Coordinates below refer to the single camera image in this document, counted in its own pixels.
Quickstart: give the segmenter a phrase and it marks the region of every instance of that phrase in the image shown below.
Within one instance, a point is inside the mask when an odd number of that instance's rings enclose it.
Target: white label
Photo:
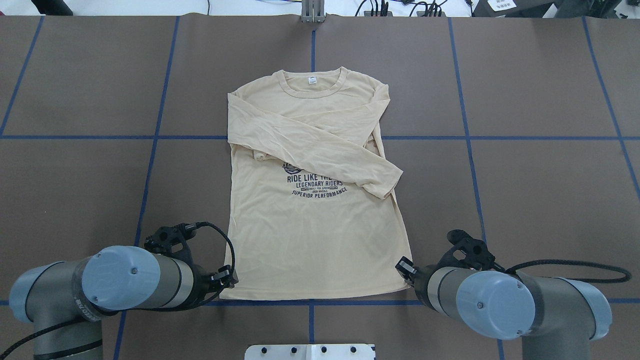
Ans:
[[[487,0],[487,2],[495,12],[501,12],[503,10],[516,7],[513,0]]]

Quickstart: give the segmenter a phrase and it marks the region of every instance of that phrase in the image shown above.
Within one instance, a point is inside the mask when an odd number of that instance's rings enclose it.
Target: beige long-sleeve shirt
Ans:
[[[409,256],[379,120],[388,86],[340,68],[278,71],[228,95],[228,235],[239,283],[223,299],[358,297],[406,288]]]

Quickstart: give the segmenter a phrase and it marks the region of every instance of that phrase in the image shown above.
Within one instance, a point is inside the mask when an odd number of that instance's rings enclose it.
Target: white bracket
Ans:
[[[302,0],[302,22],[324,22],[324,0]]]
[[[252,345],[244,360],[375,360],[372,344]]]

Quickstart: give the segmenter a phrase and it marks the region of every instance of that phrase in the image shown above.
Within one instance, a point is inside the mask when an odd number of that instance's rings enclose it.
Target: gray table surface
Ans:
[[[299,19],[0,17],[0,348],[32,331],[7,306],[27,269],[162,225],[226,228],[226,93],[280,69],[345,66],[389,84],[381,127],[404,170],[416,264],[460,228],[503,266],[583,259],[639,274],[639,21]],[[192,248],[214,270],[224,245],[210,236]],[[614,323],[593,358],[640,358],[640,281],[598,287]],[[411,291],[129,311],[103,326],[105,359],[242,359],[252,344],[310,342],[375,343],[378,359],[520,358],[519,341],[484,338]]]

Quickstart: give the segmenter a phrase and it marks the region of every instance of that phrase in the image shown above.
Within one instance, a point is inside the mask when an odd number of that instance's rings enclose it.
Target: light blue joint cap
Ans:
[[[64,261],[56,261],[49,265],[28,270],[15,281],[9,293],[9,307],[13,311],[16,319],[26,323],[32,322],[27,316],[27,298],[29,297],[31,287],[48,268],[63,262]]]
[[[82,288],[90,302],[108,310],[126,310],[146,301],[160,282],[160,264],[145,249],[110,246],[84,268]]]
[[[471,329],[502,340],[527,334],[536,316],[529,289],[518,279],[495,271],[467,277],[458,288],[456,306]]]
[[[584,300],[587,300],[587,304],[589,304],[596,322],[596,331],[591,340],[604,338],[604,336],[609,333],[609,326],[611,326],[613,322],[611,306],[604,294],[600,292],[598,288],[586,282],[569,280],[564,277],[556,277],[556,279],[561,279],[571,284],[582,294]]]

